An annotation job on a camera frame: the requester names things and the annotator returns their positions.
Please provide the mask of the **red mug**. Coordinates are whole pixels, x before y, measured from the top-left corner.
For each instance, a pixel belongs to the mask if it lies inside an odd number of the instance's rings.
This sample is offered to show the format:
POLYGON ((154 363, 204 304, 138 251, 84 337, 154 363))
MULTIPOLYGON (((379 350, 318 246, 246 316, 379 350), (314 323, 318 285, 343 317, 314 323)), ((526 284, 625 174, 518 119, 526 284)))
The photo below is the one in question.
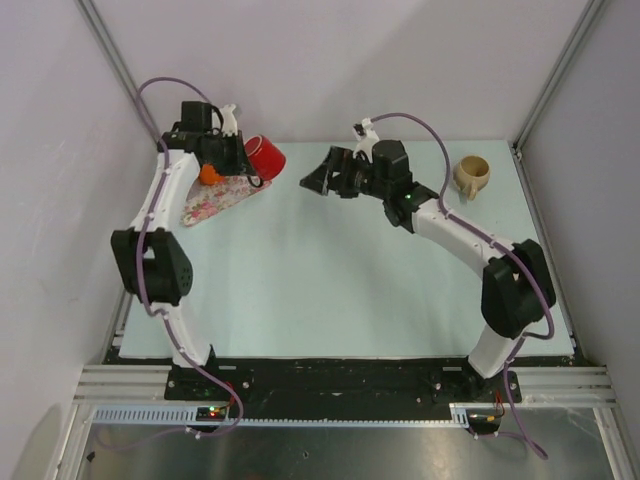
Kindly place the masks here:
POLYGON ((286 156, 263 135, 249 138, 245 151, 254 170, 265 181, 273 180, 285 168, 286 156))

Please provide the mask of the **orange mug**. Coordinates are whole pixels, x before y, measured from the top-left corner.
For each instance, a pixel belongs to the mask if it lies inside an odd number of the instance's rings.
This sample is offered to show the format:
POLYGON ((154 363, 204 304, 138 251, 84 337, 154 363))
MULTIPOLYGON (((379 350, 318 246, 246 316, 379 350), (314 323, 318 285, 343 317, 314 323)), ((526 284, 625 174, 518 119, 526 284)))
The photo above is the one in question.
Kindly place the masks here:
POLYGON ((225 177, 220 175, 213 165, 205 164, 201 167, 199 173, 199 182, 204 186, 213 186, 219 184, 225 180, 225 177))

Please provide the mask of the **beige mug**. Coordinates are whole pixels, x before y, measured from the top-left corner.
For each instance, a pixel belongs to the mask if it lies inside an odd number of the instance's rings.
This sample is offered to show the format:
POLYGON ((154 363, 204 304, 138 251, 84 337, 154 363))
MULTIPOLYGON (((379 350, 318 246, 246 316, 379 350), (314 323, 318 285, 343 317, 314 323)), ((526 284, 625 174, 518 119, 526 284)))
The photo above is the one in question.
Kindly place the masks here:
POLYGON ((490 165, 483 157, 470 155, 455 165, 453 181, 459 192, 469 201, 473 201, 488 184, 490 174, 490 165))

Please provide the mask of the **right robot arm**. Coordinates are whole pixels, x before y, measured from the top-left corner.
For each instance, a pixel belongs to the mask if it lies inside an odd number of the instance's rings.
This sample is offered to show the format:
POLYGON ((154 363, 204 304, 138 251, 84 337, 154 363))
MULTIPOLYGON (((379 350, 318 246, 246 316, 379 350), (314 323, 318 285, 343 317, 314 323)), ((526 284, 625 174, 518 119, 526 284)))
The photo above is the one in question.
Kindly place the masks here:
POLYGON ((552 318, 556 294, 542 247, 534 240, 507 242, 450 210, 435 191, 417 182, 398 140, 355 150, 333 146, 300 186, 321 196, 369 196, 381 201, 395 227, 443 247, 481 280, 483 331, 463 367, 462 388, 476 401, 498 388, 497 375, 513 361, 530 327, 552 318))

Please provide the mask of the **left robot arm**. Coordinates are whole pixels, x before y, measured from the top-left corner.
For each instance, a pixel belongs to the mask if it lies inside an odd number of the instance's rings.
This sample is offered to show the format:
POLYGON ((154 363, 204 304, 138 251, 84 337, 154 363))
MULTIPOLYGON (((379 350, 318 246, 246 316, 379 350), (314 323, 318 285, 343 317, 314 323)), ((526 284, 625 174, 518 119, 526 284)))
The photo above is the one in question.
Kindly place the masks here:
POLYGON ((206 365, 212 346, 200 332, 189 301, 193 264, 176 237, 187 196, 204 166, 222 177, 255 177, 238 125, 239 108, 184 101, 173 128, 156 136, 157 166, 139 213, 130 226, 115 230, 110 244, 125 290, 148 316, 162 323, 173 363, 195 366, 187 387, 201 399, 221 389, 220 372, 206 365))

